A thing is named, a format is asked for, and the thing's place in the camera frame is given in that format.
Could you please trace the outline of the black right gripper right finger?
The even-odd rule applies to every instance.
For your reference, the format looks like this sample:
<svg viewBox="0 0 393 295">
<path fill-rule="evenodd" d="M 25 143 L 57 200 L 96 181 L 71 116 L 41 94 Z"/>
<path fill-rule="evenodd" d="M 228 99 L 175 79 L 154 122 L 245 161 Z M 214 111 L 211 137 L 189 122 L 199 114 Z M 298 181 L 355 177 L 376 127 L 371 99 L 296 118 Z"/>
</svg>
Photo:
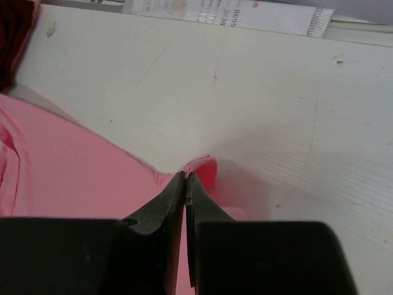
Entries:
<svg viewBox="0 0 393 295">
<path fill-rule="evenodd" d="M 235 219 L 209 197 L 196 173 L 189 174 L 186 181 L 185 210 L 190 286 L 195 288 L 197 225 L 201 222 L 234 222 Z"/>
</svg>

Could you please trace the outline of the pink t-shirt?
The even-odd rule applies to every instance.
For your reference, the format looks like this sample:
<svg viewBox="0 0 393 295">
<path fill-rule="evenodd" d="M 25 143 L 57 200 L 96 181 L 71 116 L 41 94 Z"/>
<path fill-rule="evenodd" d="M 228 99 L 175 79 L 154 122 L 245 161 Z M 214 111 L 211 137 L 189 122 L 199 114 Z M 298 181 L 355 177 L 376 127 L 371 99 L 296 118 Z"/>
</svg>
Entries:
<svg viewBox="0 0 393 295">
<path fill-rule="evenodd" d="M 186 181 L 196 173 L 207 194 L 216 184 L 210 156 L 159 173 L 86 128 L 8 96 L 1 141 L 2 294 L 140 294 L 126 265 L 131 233 L 123 219 L 176 173 Z M 256 292 L 245 254 L 250 225 L 196 229 L 195 293 Z"/>
</svg>

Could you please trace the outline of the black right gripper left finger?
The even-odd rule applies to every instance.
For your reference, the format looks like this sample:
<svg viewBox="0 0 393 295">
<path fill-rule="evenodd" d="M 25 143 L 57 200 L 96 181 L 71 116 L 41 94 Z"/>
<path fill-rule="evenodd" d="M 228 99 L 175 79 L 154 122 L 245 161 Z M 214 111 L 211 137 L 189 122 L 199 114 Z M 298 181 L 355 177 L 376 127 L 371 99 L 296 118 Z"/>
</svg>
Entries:
<svg viewBox="0 0 393 295">
<path fill-rule="evenodd" d="M 185 173 L 176 173 L 162 192 L 123 219 L 131 233 L 126 265 L 140 294 L 176 293 L 185 182 Z"/>
</svg>

